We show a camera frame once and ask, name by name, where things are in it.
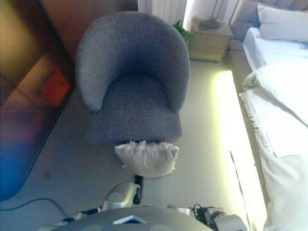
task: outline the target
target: lamp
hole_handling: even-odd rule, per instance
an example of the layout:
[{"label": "lamp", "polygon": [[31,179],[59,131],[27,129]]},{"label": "lamp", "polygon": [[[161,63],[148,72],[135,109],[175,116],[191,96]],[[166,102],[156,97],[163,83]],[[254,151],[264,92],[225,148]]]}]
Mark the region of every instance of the lamp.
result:
[{"label": "lamp", "polygon": [[208,29],[217,29],[217,28],[220,27],[220,23],[217,21],[217,18],[219,16],[219,13],[220,13],[220,10],[221,10],[221,7],[223,5],[224,0],[221,1],[218,13],[217,13],[216,17],[214,17],[214,12],[216,10],[217,2],[218,2],[218,0],[216,0],[216,2],[215,2],[211,18],[205,19],[203,22],[201,21],[200,24],[199,24],[199,29],[208,30]]}]

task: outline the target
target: green plant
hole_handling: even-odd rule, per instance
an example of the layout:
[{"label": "green plant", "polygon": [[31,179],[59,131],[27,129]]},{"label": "green plant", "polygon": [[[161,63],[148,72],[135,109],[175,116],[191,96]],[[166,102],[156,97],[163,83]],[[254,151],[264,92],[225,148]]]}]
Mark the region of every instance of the green plant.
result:
[{"label": "green plant", "polygon": [[186,45],[188,46],[188,42],[194,40],[194,35],[192,33],[189,33],[187,30],[185,30],[180,24],[180,22],[181,20],[179,20],[177,23],[173,24],[172,26],[176,28],[177,31],[182,35],[182,38],[184,39]]}]

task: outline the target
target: nightstand drawer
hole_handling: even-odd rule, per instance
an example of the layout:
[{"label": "nightstand drawer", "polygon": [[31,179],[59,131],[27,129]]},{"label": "nightstand drawer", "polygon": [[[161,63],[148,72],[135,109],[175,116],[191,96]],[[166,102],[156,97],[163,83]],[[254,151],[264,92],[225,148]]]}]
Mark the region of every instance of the nightstand drawer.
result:
[{"label": "nightstand drawer", "polygon": [[220,61],[225,50],[219,48],[191,45],[190,51],[192,58]]},{"label": "nightstand drawer", "polygon": [[230,37],[227,36],[217,36],[208,34],[195,34],[195,39],[192,41],[193,45],[207,46],[214,48],[224,49],[228,44]]},{"label": "nightstand drawer", "polygon": [[224,51],[224,49],[205,47],[203,57],[209,60],[221,60]]},{"label": "nightstand drawer", "polygon": [[206,46],[225,49],[229,43],[229,40],[230,37],[227,36],[208,35]]}]

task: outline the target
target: white blanket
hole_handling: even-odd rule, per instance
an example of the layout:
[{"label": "white blanket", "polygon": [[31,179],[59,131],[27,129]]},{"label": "white blanket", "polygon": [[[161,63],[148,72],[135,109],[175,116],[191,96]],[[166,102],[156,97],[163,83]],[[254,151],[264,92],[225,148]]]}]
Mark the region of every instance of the white blanket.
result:
[{"label": "white blanket", "polygon": [[251,88],[240,94],[257,142],[263,144],[259,148],[270,201],[264,231],[308,230],[308,78],[306,70],[299,73],[306,68],[288,68],[260,68],[243,83]]},{"label": "white blanket", "polygon": [[240,94],[258,136],[276,157],[308,155],[308,128],[260,87]]},{"label": "white blanket", "polygon": [[290,109],[308,128],[308,60],[266,65],[252,72],[243,89],[261,87],[265,93]]}]

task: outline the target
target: wooden cabinet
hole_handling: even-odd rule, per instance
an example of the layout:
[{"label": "wooden cabinet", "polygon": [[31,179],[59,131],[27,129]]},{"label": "wooden cabinet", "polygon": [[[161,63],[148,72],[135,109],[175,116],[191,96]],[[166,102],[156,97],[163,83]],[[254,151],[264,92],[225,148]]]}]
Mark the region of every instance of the wooden cabinet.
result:
[{"label": "wooden cabinet", "polygon": [[204,19],[193,17],[190,32],[195,39],[190,42],[191,58],[221,61],[232,38],[228,23],[219,21],[218,29],[200,30],[199,24]]}]

